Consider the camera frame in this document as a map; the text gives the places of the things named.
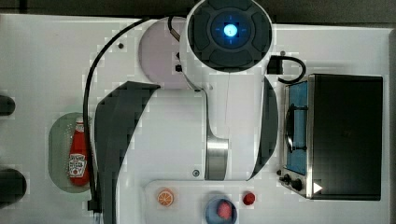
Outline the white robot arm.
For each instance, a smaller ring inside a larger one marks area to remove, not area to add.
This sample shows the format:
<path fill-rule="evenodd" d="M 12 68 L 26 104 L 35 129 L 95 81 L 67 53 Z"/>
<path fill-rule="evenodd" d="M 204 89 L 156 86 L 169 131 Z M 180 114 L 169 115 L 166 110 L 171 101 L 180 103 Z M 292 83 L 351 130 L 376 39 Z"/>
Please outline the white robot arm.
<path fill-rule="evenodd" d="M 149 224 L 155 181 L 249 181 L 276 147 L 274 30 L 255 0 L 200 0 L 178 38 L 181 77 L 128 80 L 96 107 L 104 224 Z"/>

